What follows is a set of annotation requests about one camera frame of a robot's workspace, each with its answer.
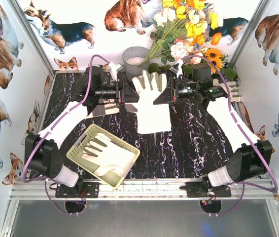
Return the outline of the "white green work glove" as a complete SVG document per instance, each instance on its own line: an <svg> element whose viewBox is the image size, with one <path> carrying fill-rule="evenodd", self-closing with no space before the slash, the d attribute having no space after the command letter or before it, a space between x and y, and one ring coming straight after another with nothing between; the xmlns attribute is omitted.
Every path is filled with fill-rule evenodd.
<svg viewBox="0 0 279 237"><path fill-rule="evenodd" d="M81 157L99 166L93 172L98 177L110 171L122 177L135 156L134 153L112 143L103 133L97 133L95 138L86 144Z"/></svg>

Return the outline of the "yellow-green storage basket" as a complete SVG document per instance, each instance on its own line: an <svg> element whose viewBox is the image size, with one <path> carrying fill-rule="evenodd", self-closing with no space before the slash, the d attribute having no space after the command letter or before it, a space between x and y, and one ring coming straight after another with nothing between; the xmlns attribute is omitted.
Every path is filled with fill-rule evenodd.
<svg viewBox="0 0 279 237"><path fill-rule="evenodd" d="M67 152L67 158L97 179L118 189L140 150L92 124Z"/></svg>

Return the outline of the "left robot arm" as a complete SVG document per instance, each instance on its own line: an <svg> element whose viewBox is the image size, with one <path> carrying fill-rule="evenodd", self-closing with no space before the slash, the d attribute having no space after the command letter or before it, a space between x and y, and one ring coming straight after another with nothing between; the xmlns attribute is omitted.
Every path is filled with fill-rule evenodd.
<svg viewBox="0 0 279 237"><path fill-rule="evenodd" d="M125 104L137 102L139 96L123 69L111 69L110 73L106 73L99 67L88 67L80 87L64 111L44 130L38 134L30 133L25 138L23 182L27 182L26 173L31 170L39 174L39 179L50 179L70 188L76 186L79 176L64 166L60 147L71 131L93 112L101 99Z"/></svg>

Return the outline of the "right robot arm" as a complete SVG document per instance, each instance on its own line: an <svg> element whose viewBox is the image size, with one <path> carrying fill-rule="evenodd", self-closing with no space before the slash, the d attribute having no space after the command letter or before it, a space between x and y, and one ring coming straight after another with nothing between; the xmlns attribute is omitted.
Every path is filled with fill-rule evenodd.
<svg viewBox="0 0 279 237"><path fill-rule="evenodd" d="M210 67L201 63L193 81L183 76L182 60L171 66L166 89L154 100L155 105L175 104L179 99L194 98L216 120L228 138L233 154L226 165L203 177L206 187L246 183L247 179L270 173L272 145L258 138L232 108L234 96L230 84L221 77L218 84L210 78Z"/></svg>

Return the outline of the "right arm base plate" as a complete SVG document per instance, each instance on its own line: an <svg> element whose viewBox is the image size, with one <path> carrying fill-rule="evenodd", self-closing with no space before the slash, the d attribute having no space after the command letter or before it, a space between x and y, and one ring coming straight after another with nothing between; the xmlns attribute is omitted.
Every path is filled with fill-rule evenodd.
<svg viewBox="0 0 279 237"><path fill-rule="evenodd" d="M198 181L186 182L179 189L185 190L189 198L229 198L232 196L231 190L227 185L214 187L210 184L207 175L202 176Z"/></svg>

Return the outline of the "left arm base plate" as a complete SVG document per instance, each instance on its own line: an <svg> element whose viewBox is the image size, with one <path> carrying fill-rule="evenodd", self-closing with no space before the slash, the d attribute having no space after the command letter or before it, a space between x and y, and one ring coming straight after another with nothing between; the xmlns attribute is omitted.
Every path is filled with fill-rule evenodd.
<svg viewBox="0 0 279 237"><path fill-rule="evenodd" d="M99 194L98 182L78 181L74 187L64 184L56 188L56 198L97 198Z"/></svg>

